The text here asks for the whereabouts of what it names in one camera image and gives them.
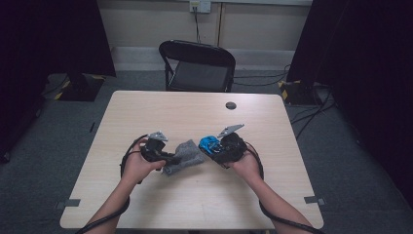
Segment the forearm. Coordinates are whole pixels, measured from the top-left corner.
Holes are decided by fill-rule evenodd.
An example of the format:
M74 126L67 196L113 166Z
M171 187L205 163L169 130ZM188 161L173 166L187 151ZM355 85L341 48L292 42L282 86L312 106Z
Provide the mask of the forearm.
M311 223L294 207L277 194L264 180L256 178L245 180L264 208L272 215L311 226ZM308 233L301 229L272 220L278 233Z
M134 186L135 184L129 181L121 180L88 224L119 211L127 202ZM114 217L87 233L115 233L118 221L119 216Z

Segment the wall socket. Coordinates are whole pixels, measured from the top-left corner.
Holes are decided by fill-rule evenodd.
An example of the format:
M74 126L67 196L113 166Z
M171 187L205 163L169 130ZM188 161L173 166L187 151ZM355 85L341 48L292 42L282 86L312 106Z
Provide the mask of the wall socket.
M210 13L210 1L189 1L189 12L194 12L194 8L197 13Z

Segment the table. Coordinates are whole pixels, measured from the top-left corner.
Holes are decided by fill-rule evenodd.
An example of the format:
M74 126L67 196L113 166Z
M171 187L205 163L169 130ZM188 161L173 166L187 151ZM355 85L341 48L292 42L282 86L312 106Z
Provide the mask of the table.
M226 108L229 101L237 108ZM119 164L134 139L162 131L169 138L164 151L174 152L188 139L198 144L202 137L237 124L244 124L237 134L258 151L267 183L321 228L319 205L304 201L314 191L279 96L141 91L113 94L70 196L81 200L79 207L66 207L60 225L86 224L119 182ZM274 228L249 187L210 159L172 176L152 172L131 194L118 227Z

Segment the cable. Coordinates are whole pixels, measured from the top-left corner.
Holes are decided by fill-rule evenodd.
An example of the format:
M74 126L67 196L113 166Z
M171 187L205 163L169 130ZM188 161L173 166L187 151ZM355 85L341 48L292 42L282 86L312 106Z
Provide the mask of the cable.
M58 87L60 87L61 85L63 85L66 80L67 80L67 74L66 74L66 76L64 77L64 79L60 82L60 84L58 84L56 87L52 88L51 90L45 91L45 92L42 94L42 96L48 95L49 93L55 91Z
M250 143L248 143L248 142L245 142L245 143L252 147L253 150L247 149L247 151L250 152L252 154L252 156L255 158L255 160L257 161L260 176L261 176L262 179L264 179L264 169L263 169L261 160L259 158L258 152L255 150L255 148ZM301 230L308 231L310 233L324 234L322 231L320 231L320 230L318 230L318 229L316 229L312 226L308 226L308 225L305 225L305 224L302 224L302 223L291 221L291 220L288 220L288 219L278 217L278 216L275 216L275 215L271 214L270 212L268 212L264 208L261 201L259 201L259 207L261 209L261 212L271 220L274 220L274 221L277 221L277 222L280 222L280 223L283 223L283 224L286 224L286 225L289 225L289 226L292 226L292 227L296 227L296 228L299 228Z
M133 149L133 147L134 147L141 139L143 139L143 138L145 138L145 137L147 137L147 135L143 135L143 136L139 137L138 139L134 140L133 143L131 144L131 146L128 148L127 152L125 153L125 156L122 158L121 177L122 177L122 175L123 175L123 173L124 173L125 164L126 164L126 162L127 162L127 160L128 160L128 157L129 157L131 154L133 154L133 153L139 152L139 151L131 151L131 150ZM101 219L98 219L98 220L96 220L96 221L94 221L94 222L91 222L91 223L85 225L83 228L79 229L79 230L76 232L76 234L86 233L86 232L94 229L95 227L101 225L102 223L105 223L105 222L109 221L110 219L113 219L113 218L115 218L115 217L123 214L123 213L128 209L130 202L131 202L131 198L128 197L128 200L126 201L125 205L124 205L119 211L117 211L117 212L115 212L115 213L113 213L113 214L110 214L110 215L108 215L108 216L105 216L105 217L103 217L103 218L101 218Z
M291 118L291 120L290 120L289 122L293 122L293 121L295 120L295 118L298 117L298 115L300 115L300 114L302 114L302 113L304 113L304 112L310 111L310 110L314 110L314 109L317 109L317 107L310 107L309 109L305 109L305 110L302 110L302 111L296 113L296 114L294 115L294 117Z
M335 101L334 101L331 105L329 105L328 107L326 107L325 109L323 109L321 112L330 109L330 108L333 107L334 105L335 105ZM293 124L295 124L295 123L297 123L297 122L300 122L300 121L302 121L302 120L305 120L305 119L307 119L307 118L310 118L312 115L314 115L314 113L313 113L313 114L306 115L306 116L304 116L304 117L301 117L301 118L299 118L299 119L297 119L297 120L291 121L290 124L293 125Z
M278 77L278 76L282 76L282 78L281 78L281 79L279 79L279 80L277 80L277 81L274 81L274 82L268 83L268 84L249 85L249 84L242 84L242 83L236 83L236 82L234 82L233 84L235 84L235 85L241 85L241 86L256 86L256 87L258 87L258 86L270 86L270 85L277 84L280 80L282 80L282 79L285 77L285 74L287 74L287 73L283 73L283 74L280 74L280 75L271 76L271 77Z
M271 83L268 83L268 84L260 84L260 85L249 85L249 84L236 83L236 82L234 82L233 84L235 84L235 85L241 85L241 86L255 86L255 87L274 85L274 84L277 84L279 81L281 81L281 80L285 77L286 74L288 74L288 71L286 71L286 68L289 67L289 66L291 66L291 64L286 65L286 66L284 67L283 74L279 74L279 75L272 75L272 76L268 76L268 75L264 75L264 76L235 76L235 77L234 77L234 78L240 79L240 78L271 78L271 77L279 77L279 76L282 76L281 79L279 79L279 80L277 80L277 81L275 81L275 82L271 82Z
M331 95L331 90L328 92L327 97L325 98L325 101L321 104L321 106L319 107L319 109L316 111L316 113L310 115L310 119L305 123L304 127L300 130L300 132L298 132L297 136L295 137L295 139L298 139L301 134L303 133L303 131L306 129L306 127L310 124L310 122L316 117L316 115L318 115L319 113L322 112L322 108L327 104L328 99L330 98Z
M82 233L89 232L90 230L94 229L95 227L99 226L100 224L102 224L102 223L104 223L104 222L107 222L107 221L109 221L110 219L115 218L115 217L123 214L123 213L128 209L130 202L131 202L131 198L128 197L127 202L125 203L125 205L124 205L119 211L117 211L117 212L115 212L115 213L113 213L113 214L110 214L110 215L108 215L108 216L106 216L106 217L103 217L103 218L101 218L101 219L99 219L99 220L96 220L96 221L94 221L94 222L91 222L91 223L87 224L86 226L84 226L83 228L81 228L79 231L77 231L76 234L82 234Z
M201 44L201 36L200 36L200 29L198 28L198 8L192 7L195 16L195 24L197 25L197 42Z

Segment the wall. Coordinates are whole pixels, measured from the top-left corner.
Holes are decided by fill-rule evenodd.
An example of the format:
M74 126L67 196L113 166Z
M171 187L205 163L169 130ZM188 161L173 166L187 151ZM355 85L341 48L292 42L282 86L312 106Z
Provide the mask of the wall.
M310 6L309 1L289 1L294 4L212 2L210 14L198 14L201 41L226 49L294 51ZM169 39L196 41L188 1L102 0L98 5L112 47L158 47Z

